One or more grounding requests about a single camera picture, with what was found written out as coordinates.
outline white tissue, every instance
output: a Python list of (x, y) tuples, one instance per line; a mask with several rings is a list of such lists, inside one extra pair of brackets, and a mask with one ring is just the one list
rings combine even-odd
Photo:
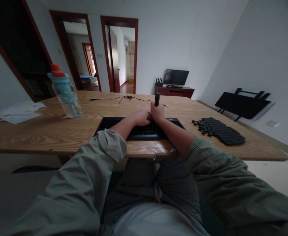
[(33, 101), (28, 101), (16, 103), (11, 107), (0, 111), (0, 121), (7, 121), (16, 125), (23, 121), (40, 116), (40, 114), (35, 113), (34, 111), (43, 107), (46, 106), (41, 102), (34, 103)]

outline water bottle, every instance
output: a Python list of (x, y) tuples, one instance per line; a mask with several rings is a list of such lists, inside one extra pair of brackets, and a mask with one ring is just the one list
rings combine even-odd
[(63, 73), (57, 64), (51, 64), (51, 73), (47, 73), (52, 81), (52, 88), (61, 103), (65, 114), (70, 118), (79, 117), (83, 114), (69, 75)]

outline lap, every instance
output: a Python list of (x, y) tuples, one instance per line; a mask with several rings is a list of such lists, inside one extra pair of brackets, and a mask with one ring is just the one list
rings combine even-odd
[(131, 207), (155, 200), (154, 182), (162, 190), (162, 203), (169, 204), (193, 223), (201, 222), (199, 195), (192, 174), (180, 159), (160, 160), (156, 172), (152, 160), (129, 158), (124, 175), (107, 197), (105, 223), (114, 224)]

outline keycap pile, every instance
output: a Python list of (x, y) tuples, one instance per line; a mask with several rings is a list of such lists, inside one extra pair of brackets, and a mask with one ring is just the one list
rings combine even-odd
[(241, 136), (238, 131), (212, 117), (202, 118), (200, 121), (192, 120), (192, 122), (194, 125), (199, 126), (199, 131), (201, 131), (203, 135), (207, 133), (210, 137), (215, 136), (226, 145), (245, 143), (245, 137)]

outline drawstring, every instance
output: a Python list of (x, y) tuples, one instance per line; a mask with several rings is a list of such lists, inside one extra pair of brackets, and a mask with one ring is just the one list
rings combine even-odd
[(160, 200), (161, 200), (163, 193), (156, 181), (154, 181), (154, 189), (155, 189), (155, 201), (154, 202), (161, 203)]

